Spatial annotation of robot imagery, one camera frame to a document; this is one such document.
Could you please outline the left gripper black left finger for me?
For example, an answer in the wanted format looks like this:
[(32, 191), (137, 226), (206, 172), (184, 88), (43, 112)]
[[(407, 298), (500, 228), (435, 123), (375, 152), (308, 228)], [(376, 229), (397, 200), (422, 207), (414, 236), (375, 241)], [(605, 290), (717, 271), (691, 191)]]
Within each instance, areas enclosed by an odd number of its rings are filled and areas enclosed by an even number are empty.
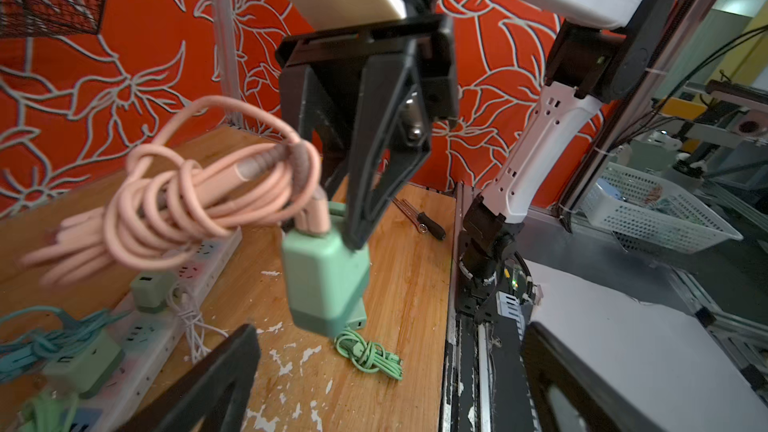
[(256, 329), (241, 325), (121, 431), (239, 431), (261, 351)]

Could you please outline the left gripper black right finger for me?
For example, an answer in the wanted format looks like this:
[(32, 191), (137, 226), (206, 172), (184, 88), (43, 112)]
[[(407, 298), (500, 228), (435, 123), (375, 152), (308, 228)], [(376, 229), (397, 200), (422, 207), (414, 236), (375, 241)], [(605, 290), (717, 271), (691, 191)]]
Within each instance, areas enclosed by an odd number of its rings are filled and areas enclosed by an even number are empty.
[(521, 356), (543, 431), (659, 431), (544, 325), (525, 329)]

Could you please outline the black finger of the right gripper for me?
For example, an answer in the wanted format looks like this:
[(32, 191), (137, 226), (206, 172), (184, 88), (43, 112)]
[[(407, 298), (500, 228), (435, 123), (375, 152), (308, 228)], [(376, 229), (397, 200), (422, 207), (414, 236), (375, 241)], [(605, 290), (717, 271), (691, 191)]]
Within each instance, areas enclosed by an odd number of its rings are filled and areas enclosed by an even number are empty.
[(387, 204), (425, 161), (427, 113), (415, 47), (367, 57), (350, 83), (355, 101), (344, 243), (367, 244)]

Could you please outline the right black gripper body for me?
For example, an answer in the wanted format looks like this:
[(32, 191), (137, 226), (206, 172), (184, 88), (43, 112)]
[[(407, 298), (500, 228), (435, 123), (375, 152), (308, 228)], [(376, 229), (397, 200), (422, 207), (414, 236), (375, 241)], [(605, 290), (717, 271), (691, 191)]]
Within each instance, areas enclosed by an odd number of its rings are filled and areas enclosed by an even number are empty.
[(443, 14), (316, 31), (284, 38), (275, 52), (282, 69), (282, 117), (303, 137), (319, 137), (325, 156), (321, 183), (336, 191), (348, 173), (357, 119), (373, 106), (400, 101), (392, 80), (375, 70), (376, 57), (404, 59), (426, 109), (418, 120), (455, 126), (459, 116), (454, 25)]

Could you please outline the green charger plug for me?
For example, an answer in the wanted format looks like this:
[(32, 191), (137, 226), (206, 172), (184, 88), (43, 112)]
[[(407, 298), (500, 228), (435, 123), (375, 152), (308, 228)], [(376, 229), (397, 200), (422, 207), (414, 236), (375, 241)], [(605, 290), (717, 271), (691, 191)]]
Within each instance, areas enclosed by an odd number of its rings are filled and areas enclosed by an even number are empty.
[(81, 351), (51, 359), (43, 367), (42, 375), (57, 391), (90, 399), (99, 393), (124, 357), (124, 350), (110, 334), (100, 331)]
[(168, 294), (176, 282), (176, 275), (169, 271), (138, 274), (130, 283), (131, 295), (136, 309), (150, 314), (165, 310)]
[(349, 249), (343, 241), (346, 205), (332, 202), (330, 231), (311, 236), (297, 230), (282, 240), (286, 296), (293, 323), (331, 339), (345, 328), (352, 307), (369, 285), (368, 246)]
[(359, 299), (357, 303), (352, 307), (351, 313), (347, 320), (347, 327), (352, 330), (360, 330), (366, 326), (367, 313), (363, 299)]

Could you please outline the green charger with green cable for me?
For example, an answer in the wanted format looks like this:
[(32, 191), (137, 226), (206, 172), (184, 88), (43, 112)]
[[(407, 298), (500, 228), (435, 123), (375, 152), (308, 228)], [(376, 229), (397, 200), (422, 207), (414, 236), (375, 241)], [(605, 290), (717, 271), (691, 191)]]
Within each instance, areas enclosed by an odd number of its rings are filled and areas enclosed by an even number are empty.
[(77, 393), (58, 397), (50, 391), (28, 399), (18, 413), (16, 430), (23, 432), (67, 432), (70, 431), (78, 409), (80, 397)]

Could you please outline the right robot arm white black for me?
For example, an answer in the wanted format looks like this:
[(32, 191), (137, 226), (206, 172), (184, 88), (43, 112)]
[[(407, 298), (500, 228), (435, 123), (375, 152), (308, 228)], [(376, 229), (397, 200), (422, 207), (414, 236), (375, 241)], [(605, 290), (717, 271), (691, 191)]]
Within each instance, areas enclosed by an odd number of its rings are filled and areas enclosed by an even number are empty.
[[(284, 118), (320, 138), (328, 192), (348, 181), (343, 238), (355, 250), (429, 156), (433, 123), (459, 117), (453, 25), (432, 1), (308, 0), (312, 32), (285, 38), (275, 53)], [(464, 218), (459, 268), (476, 294), (517, 256), (528, 208), (574, 135), (638, 83), (675, 2), (523, 1), (563, 25), (530, 124)]]

